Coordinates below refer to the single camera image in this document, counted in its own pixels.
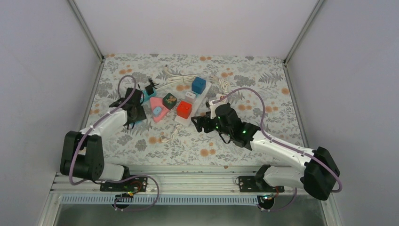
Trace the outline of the black power adapter with cord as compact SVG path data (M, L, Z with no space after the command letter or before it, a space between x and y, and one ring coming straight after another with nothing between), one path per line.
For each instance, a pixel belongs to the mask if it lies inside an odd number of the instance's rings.
M155 83L152 78L149 78L148 82L149 82L149 85L147 85L144 88L144 90L146 90L148 94L151 94L152 93L152 89L153 88L157 89L159 84Z

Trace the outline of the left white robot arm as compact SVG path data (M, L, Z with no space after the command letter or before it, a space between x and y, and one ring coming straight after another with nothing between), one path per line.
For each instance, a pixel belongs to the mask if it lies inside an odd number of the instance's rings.
M108 180L120 191L130 187L127 167L104 160L103 142L122 127L132 129L137 121L146 119L141 90L128 88L125 97L113 102L106 114L95 124L80 131L69 131L64 137L60 172L71 178Z

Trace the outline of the white multicolour power strip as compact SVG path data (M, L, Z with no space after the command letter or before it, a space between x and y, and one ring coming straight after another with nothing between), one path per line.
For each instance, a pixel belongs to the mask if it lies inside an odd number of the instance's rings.
M206 82L205 89L203 90L202 94L196 94L194 93L191 88L183 90L183 91L178 91L177 94L175 94L177 98L177 104L175 109L178 109L178 106L180 105L181 101L187 102L189 104L187 112L190 113L190 115L187 118L181 117L180 115L176 115L174 120L180 124L182 124L185 127L188 127L191 125L191 117L194 117L199 109L199 107L205 103L206 95L208 91L210 90L212 86L211 82Z

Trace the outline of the light blue small adapter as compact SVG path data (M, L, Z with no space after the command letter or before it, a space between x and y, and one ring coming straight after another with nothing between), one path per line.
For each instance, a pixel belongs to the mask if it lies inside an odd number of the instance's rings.
M160 106L157 106L152 110L152 114L154 117L158 117L161 114L161 112L162 108Z

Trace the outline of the white cube adapter with cord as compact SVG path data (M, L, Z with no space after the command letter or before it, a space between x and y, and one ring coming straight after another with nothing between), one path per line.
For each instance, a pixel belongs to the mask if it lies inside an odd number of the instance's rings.
M217 94L216 95L216 101L218 103L225 103L226 102L225 95Z

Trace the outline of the dark green cube adapter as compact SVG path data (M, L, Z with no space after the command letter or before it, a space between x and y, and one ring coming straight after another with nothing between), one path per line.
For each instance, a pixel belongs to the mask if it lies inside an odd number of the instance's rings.
M167 109L171 110L172 108L174 108L174 106L177 103L177 97L175 97L173 94L171 93L167 93L163 99L162 99L162 104L164 107L166 107Z

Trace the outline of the red cube socket adapter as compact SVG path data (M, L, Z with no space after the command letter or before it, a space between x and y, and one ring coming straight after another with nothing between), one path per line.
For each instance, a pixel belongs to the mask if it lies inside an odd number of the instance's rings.
M177 116L188 119L192 112L192 104L186 101L180 101L176 109Z

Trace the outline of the blue cube socket adapter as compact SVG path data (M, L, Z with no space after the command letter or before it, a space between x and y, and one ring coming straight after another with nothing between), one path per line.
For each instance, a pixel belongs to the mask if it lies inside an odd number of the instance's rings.
M207 81L200 77L195 77L192 82L192 91L196 94L202 94L206 88Z

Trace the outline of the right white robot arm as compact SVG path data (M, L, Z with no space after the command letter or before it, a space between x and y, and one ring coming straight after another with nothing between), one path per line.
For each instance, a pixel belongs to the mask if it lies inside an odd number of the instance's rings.
M261 128L243 122L230 104L212 107L203 116L191 118L198 132L216 131L221 138L228 137L227 143L251 151L266 153L286 162L287 169L269 165L258 171L255 186L261 192L271 187L288 186L305 190L312 197L325 201L331 193L341 191L340 171L330 152L318 147L316 150L265 135Z

